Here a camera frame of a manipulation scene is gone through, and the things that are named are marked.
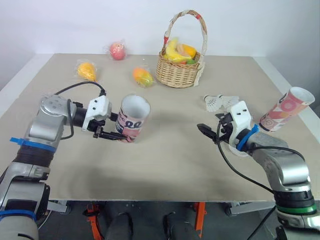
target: apple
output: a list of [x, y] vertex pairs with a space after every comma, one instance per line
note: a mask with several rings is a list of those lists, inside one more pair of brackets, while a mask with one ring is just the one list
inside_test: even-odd
[[110, 46], [109, 51], [114, 60], [123, 60], [126, 56], [125, 45], [121, 42], [113, 43]]

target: pink patterned cup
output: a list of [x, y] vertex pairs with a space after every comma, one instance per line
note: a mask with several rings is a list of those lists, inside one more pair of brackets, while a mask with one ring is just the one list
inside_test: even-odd
[[141, 96], [130, 94], [121, 102], [115, 130], [127, 136], [122, 142], [134, 142], [150, 113], [150, 104]]
[[300, 113], [315, 101], [311, 92], [301, 87], [291, 87], [290, 90], [260, 119], [260, 127], [266, 131], [275, 132], [285, 125], [289, 119]]

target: table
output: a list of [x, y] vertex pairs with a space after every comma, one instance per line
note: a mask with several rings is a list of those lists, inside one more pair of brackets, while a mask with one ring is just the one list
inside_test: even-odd
[[[1, 172], [15, 158], [19, 149], [9, 139], [24, 136], [37, 114], [40, 98], [79, 82], [75, 77], [77, 60], [88, 59], [98, 66], [99, 83], [107, 91], [113, 112], [119, 110], [124, 96], [135, 93], [149, 101], [151, 113], [135, 143], [96, 139], [91, 132], [76, 128], [72, 139], [60, 142], [51, 163], [47, 180], [51, 187], [50, 199], [192, 202], [273, 200], [269, 192], [233, 173], [223, 161], [217, 146], [202, 135], [196, 126], [205, 123], [213, 129], [217, 127], [217, 119], [206, 111], [203, 101], [206, 94], [239, 96], [246, 101], [254, 121], [258, 122], [282, 95], [272, 82], [281, 78], [279, 73], [272, 66], [265, 70], [260, 67], [270, 64], [265, 58], [206, 56], [199, 86], [175, 89], [160, 83], [151, 88], [142, 88], [134, 82], [134, 67], [148, 63], [152, 72], [155, 72], [158, 57], [153, 55], [131, 55], [124, 61], [113, 61], [104, 54], [36, 57], [38, 59], [28, 63], [29, 69], [22, 69], [0, 93], [3, 113], [0, 118]], [[28, 77], [33, 79], [28, 82], [25, 79]], [[279, 89], [286, 91], [290, 86], [288, 82], [283, 79], [279, 81], [276, 82]], [[62, 96], [84, 103], [86, 107], [89, 100], [98, 94], [99, 89], [95, 86], [83, 85]], [[312, 192], [315, 199], [319, 200], [319, 118], [310, 108], [305, 111], [300, 115], [304, 122], [300, 117], [295, 117], [272, 135], [287, 141], [290, 148], [304, 155], [310, 170]], [[313, 134], [306, 125], [313, 128]], [[114, 127], [114, 122], [107, 122], [106, 130], [112, 131]], [[69, 131], [66, 126], [64, 134], [68, 135]], [[226, 145], [223, 149], [236, 169], [269, 185], [265, 172], [252, 158], [237, 157], [230, 153]]]

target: green ring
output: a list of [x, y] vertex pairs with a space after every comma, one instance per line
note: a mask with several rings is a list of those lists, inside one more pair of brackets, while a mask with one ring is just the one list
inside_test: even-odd
[[317, 210], [317, 206], [315, 203], [313, 205], [307, 206], [307, 207], [293, 208], [293, 207], [283, 207], [283, 206], [278, 206], [278, 205], [276, 205], [276, 207], [278, 208], [278, 210], [280, 212], [287, 213], [287, 214], [308, 214], [308, 213], [312, 213]]

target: blue ring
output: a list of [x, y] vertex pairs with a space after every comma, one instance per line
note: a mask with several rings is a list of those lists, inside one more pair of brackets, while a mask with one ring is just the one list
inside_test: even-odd
[[36, 214], [33, 211], [22, 210], [22, 209], [0, 211], [0, 219], [6, 216], [17, 216], [17, 215], [28, 216], [28, 217], [31, 217], [34, 221], [36, 221]]
[[48, 150], [48, 151], [53, 152], [53, 153], [55, 153], [56, 150], [57, 150], [53, 146], [49, 146], [49, 145], [38, 143], [38, 142], [34, 142], [34, 141], [28, 141], [28, 140], [25, 140], [23, 138], [12, 137], [10, 139], [10, 142], [14, 142], [14, 143], [16, 143], [18, 145], [26, 145], [26, 146], [30, 146], [30, 147], [35, 147], [35, 148], [39, 148], [39, 149]]
[[247, 133], [247, 135], [244, 136], [244, 138], [241, 139], [241, 141], [238, 143], [238, 145], [236, 146], [236, 149], [238, 151], [241, 151], [243, 146], [246, 144], [246, 142], [248, 141], [248, 139], [255, 133], [259, 132], [259, 127], [257, 124], [255, 124], [253, 126], [253, 128], [251, 129], [250, 132]]

